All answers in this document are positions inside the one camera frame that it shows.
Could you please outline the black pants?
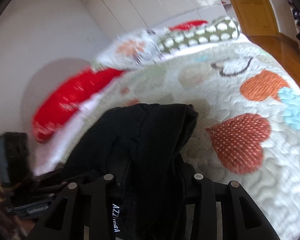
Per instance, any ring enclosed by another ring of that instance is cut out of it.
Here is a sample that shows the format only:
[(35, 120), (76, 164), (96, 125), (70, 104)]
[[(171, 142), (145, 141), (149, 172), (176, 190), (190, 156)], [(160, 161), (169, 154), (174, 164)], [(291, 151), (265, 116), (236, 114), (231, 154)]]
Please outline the black pants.
[(197, 119), (185, 104), (110, 109), (51, 181), (85, 185), (112, 174), (115, 239), (185, 239), (194, 168), (180, 152)]

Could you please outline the white blanket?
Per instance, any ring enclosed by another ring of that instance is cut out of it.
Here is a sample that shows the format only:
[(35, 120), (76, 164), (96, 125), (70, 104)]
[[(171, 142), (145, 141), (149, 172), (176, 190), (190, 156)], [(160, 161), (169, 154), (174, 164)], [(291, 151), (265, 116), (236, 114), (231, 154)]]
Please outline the white blanket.
[(34, 164), (32, 173), (42, 176), (55, 170), (62, 162), (67, 146), (83, 127), (85, 119), (98, 106), (104, 93), (95, 93), (79, 105), (78, 111), (43, 144), (37, 144), (34, 149)]

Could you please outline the patchwork quilt bedspread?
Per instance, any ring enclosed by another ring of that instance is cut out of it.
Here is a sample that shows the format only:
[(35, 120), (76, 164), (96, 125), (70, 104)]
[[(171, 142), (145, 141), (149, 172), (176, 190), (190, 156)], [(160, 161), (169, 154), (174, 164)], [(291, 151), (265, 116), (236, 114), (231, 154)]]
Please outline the patchwork quilt bedspread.
[(108, 109), (192, 104), (199, 116), (184, 159), (214, 181), (241, 183), (281, 239), (300, 239), (300, 88), (269, 53), (251, 42), (203, 45), (123, 71), (59, 164)]

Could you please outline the red happy pillow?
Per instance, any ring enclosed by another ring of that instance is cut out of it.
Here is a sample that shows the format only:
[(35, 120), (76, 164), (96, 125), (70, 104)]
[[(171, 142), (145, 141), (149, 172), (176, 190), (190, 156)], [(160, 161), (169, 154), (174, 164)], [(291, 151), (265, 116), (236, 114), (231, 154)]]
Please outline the red happy pillow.
[(102, 91), (123, 70), (85, 68), (64, 81), (38, 107), (32, 118), (32, 133), (39, 143), (47, 142), (78, 110), (82, 102)]

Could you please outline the white floral pillow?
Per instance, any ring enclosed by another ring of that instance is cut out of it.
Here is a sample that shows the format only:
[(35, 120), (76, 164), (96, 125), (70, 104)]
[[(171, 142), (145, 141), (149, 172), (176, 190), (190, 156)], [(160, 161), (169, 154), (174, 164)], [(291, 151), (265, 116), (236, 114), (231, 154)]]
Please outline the white floral pillow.
[(136, 29), (114, 39), (107, 48), (94, 56), (93, 71), (107, 68), (140, 69), (156, 64), (164, 58), (159, 49), (159, 40), (168, 28)]

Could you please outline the green white patterned bolster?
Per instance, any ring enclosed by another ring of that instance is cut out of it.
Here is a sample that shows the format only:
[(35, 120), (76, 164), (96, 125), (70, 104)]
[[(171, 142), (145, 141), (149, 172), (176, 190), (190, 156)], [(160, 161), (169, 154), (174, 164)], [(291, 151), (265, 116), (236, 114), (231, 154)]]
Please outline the green white patterned bolster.
[(200, 25), (189, 30), (170, 31), (158, 39), (157, 47), (162, 54), (171, 54), (209, 43), (237, 40), (240, 34), (239, 22), (230, 16), (223, 16), (208, 25)]

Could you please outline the white wardrobe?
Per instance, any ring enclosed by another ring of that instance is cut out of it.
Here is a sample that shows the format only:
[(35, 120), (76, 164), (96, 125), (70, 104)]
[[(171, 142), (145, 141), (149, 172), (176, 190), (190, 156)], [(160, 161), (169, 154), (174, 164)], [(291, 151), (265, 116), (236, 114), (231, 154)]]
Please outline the white wardrobe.
[(109, 39), (140, 28), (172, 27), (227, 14), (229, 0), (81, 0)]

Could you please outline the wooden door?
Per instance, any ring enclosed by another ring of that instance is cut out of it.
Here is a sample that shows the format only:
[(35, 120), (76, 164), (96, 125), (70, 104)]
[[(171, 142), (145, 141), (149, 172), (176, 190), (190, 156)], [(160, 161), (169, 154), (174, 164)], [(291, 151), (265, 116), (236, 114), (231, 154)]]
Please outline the wooden door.
[(279, 36), (276, 18), (269, 0), (230, 0), (247, 36)]

